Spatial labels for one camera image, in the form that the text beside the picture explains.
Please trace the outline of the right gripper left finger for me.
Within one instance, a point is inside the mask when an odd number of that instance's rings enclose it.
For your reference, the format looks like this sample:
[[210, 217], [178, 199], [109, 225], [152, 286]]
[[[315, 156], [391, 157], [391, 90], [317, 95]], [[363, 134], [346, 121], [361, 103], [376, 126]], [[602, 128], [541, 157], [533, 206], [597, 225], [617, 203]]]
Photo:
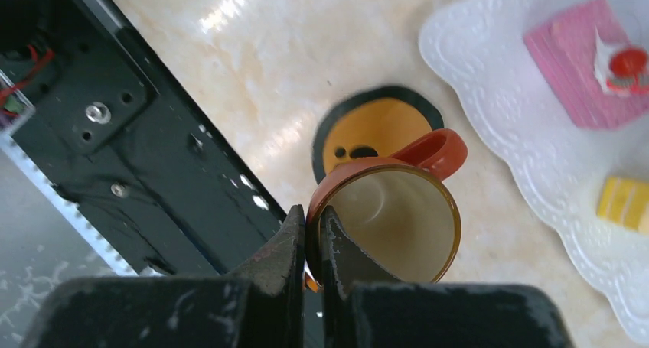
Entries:
[[225, 275], [98, 277], [52, 291], [24, 347], [300, 347], [305, 215]]

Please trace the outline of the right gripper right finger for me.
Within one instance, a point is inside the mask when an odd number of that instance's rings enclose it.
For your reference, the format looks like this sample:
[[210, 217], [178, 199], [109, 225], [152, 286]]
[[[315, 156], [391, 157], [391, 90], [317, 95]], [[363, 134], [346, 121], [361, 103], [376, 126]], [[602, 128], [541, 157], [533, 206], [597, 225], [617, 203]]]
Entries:
[[320, 218], [328, 347], [571, 347], [557, 306], [530, 285], [409, 283]]

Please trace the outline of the small orange-rimmed mug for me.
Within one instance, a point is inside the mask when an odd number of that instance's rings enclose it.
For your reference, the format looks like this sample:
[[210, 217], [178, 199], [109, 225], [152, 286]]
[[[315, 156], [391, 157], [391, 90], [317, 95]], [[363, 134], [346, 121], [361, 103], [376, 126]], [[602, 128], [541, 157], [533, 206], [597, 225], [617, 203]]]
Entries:
[[343, 230], [396, 278], [437, 282], [461, 240], [461, 217], [444, 179], [466, 161], [468, 148], [450, 128], [433, 130], [388, 157], [338, 165], [311, 196], [305, 261], [313, 291], [323, 284], [320, 217], [332, 206]]

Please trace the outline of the black orange round coaster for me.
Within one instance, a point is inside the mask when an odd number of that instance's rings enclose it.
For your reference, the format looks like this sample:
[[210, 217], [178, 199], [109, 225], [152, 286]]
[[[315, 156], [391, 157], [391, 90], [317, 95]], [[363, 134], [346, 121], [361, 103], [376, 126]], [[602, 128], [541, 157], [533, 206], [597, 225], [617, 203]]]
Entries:
[[355, 93], [319, 124], [311, 164], [319, 183], [337, 166], [359, 158], [386, 157], [445, 126], [440, 111], [413, 89], [379, 86]]

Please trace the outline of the yellow white cake toy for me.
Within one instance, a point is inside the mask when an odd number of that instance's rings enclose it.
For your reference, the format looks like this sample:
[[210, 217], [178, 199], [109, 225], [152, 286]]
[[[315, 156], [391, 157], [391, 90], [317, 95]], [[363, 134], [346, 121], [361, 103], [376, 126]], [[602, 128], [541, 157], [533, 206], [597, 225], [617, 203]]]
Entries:
[[599, 218], [648, 235], [648, 183], [626, 177], [608, 177], [596, 214]]

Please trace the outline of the pink cake toy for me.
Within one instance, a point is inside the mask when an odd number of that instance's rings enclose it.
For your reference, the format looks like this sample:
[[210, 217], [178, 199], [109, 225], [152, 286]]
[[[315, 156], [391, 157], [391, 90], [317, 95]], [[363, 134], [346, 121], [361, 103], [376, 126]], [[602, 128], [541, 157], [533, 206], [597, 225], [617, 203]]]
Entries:
[[631, 41], [608, 0], [560, 11], [523, 42], [576, 126], [614, 129], [648, 112], [648, 49]]

